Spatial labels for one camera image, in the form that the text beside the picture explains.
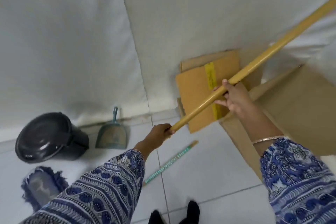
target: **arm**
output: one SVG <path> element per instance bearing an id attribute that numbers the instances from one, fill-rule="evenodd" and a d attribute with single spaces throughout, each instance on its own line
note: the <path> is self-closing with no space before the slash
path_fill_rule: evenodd
<path id="1" fill-rule="evenodd" d="M 336 223 L 336 181 L 329 168 L 283 133 L 252 102 L 242 84 L 229 85 L 225 101 L 243 124 L 261 156 L 260 171 L 277 223 Z"/>
<path id="2" fill-rule="evenodd" d="M 22 223 L 130 223 L 142 188 L 145 161 L 174 133 L 170 127 L 154 126 L 133 149 L 83 174 Z"/>

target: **black sock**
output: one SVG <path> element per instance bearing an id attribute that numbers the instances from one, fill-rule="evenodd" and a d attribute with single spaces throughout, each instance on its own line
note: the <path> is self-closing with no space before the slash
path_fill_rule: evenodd
<path id="1" fill-rule="evenodd" d="M 187 220 L 194 224 L 198 224 L 199 222 L 199 206 L 193 200 L 188 204 Z"/>
<path id="2" fill-rule="evenodd" d="M 151 213 L 148 224 L 164 224 L 158 210 Z"/>

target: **green dustpan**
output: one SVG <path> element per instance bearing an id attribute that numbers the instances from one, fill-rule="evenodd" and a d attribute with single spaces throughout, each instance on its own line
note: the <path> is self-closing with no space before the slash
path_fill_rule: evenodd
<path id="1" fill-rule="evenodd" d="M 103 125 L 98 132 L 96 148 L 100 149 L 126 149 L 126 129 L 117 123 L 118 107 L 113 110 L 111 123 Z"/>

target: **sleeve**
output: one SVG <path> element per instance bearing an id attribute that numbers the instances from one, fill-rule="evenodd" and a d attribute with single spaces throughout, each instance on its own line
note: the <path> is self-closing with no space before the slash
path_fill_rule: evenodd
<path id="1" fill-rule="evenodd" d="M 50 201 L 24 224 L 125 224 L 137 205 L 145 161 L 138 150 L 128 150 L 79 180 Z"/>
<path id="2" fill-rule="evenodd" d="M 260 159 L 276 223 L 336 223 L 336 181 L 310 150 L 279 137 Z"/>

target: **black plastic lid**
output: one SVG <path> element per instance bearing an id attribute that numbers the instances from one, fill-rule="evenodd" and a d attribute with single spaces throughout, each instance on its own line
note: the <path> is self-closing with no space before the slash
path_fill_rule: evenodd
<path id="1" fill-rule="evenodd" d="M 55 155 L 70 138 L 71 122 L 62 113 L 45 113 L 29 122 L 15 145 L 17 156 L 27 163 L 42 162 Z"/>

